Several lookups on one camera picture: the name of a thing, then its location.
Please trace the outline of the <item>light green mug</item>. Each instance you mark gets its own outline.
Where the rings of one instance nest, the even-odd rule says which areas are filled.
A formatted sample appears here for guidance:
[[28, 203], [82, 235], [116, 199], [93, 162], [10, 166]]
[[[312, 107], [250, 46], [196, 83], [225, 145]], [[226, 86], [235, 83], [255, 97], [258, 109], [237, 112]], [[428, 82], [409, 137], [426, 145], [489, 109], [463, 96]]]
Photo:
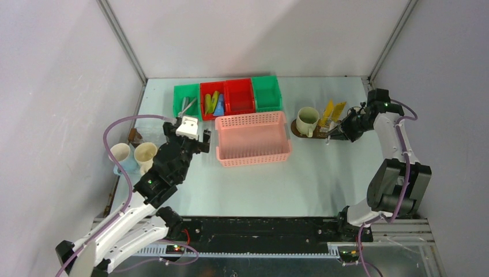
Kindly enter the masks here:
[[298, 132], [308, 138], [313, 136], [317, 123], [319, 121], [319, 112], [313, 107], [303, 107], [298, 111], [296, 117], [296, 128]]

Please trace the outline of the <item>grey toothbrush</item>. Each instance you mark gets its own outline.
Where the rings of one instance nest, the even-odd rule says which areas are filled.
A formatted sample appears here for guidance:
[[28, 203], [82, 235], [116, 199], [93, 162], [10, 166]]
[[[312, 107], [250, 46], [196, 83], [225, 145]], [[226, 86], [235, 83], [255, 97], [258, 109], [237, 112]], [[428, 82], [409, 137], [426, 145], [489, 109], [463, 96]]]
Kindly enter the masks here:
[[182, 111], [187, 107], [188, 102], [189, 102], [189, 98], [188, 97], [184, 97], [182, 99]]

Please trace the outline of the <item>cream mug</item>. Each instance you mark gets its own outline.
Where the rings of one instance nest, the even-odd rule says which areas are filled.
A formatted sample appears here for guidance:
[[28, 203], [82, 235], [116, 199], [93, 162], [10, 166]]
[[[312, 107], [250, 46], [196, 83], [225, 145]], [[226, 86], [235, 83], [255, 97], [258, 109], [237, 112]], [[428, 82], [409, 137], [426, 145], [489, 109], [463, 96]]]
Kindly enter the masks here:
[[153, 165], [153, 158], [157, 154], [157, 146], [154, 143], [142, 143], [134, 151], [134, 158], [140, 167], [140, 174], [146, 174]]

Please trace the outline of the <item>brown wooden toothbrush holder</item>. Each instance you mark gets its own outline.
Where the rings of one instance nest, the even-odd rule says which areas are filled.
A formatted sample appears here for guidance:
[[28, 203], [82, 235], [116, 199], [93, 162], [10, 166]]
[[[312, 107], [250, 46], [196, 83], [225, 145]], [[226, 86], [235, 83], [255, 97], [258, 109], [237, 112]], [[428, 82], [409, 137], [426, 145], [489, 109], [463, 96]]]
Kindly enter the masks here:
[[132, 145], [134, 148], [137, 148], [140, 144], [144, 142], [142, 135], [138, 132], [136, 128], [130, 129], [127, 140], [128, 143]]

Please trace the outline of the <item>white mug blue handle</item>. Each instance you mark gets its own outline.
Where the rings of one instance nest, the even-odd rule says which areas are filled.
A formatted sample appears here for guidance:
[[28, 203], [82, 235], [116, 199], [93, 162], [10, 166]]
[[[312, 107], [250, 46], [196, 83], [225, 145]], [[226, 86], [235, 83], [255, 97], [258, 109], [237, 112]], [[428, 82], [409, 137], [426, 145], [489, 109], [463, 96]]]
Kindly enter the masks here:
[[132, 145], [125, 143], [119, 143], [110, 148], [111, 154], [127, 174], [136, 174], [139, 171], [134, 151], [135, 148]]

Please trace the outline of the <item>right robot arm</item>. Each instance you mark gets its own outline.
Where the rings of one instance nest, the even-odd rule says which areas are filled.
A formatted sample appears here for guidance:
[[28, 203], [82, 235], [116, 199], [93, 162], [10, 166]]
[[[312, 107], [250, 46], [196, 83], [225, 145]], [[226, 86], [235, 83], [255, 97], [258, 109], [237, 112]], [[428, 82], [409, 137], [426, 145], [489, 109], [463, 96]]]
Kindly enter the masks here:
[[417, 120], [417, 114], [405, 114], [407, 106], [390, 98], [387, 89], [373, 89], [360, 108], [351, 108], [347, 116], [327, 132], [331, 140], [355, 142], [373, 130], [381, 145], [383, 162], [370, 181], [367, 196], [344, 209], [345, 219], [335, 226], [342, 241], [357, 236], [362, 225], [383, 217], [415, 214], [432, 176], [430, 166], [420, 163], [410, 146], [405, 122]]

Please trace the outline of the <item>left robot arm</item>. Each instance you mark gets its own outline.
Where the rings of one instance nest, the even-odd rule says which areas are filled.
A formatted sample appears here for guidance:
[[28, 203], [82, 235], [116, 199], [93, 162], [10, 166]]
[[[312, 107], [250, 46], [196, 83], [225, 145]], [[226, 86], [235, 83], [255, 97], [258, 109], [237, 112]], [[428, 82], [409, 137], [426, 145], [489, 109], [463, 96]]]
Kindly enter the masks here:
[[111, 273], [123, 260], [160, 239], [176, 240], [182, 233], [182, 218], [163, 204], [186, 179], [193, 155], [208, 153], [211, 131], [198, 135], [198, 122], [184, 117], [176, 124], [163, 125], [166, 143], [153, 158], [152, 167], [133, 186], [131, 196], [118, 211], [76, 242], [62, 241], [55, 251], [60, 273], [72, 275], [80, 255], [89, 245], [89, 272]]

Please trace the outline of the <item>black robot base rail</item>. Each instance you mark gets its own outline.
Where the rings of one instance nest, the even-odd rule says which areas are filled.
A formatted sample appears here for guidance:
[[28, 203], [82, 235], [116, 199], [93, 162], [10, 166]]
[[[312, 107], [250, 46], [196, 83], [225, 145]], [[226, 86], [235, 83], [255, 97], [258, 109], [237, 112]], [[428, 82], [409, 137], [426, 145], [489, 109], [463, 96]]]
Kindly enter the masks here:
[[185, 216], [170, 241], [188, 242], [199, 253], [327, 254], [329, 243], [358, 240], [359, 227], [338, 217]]

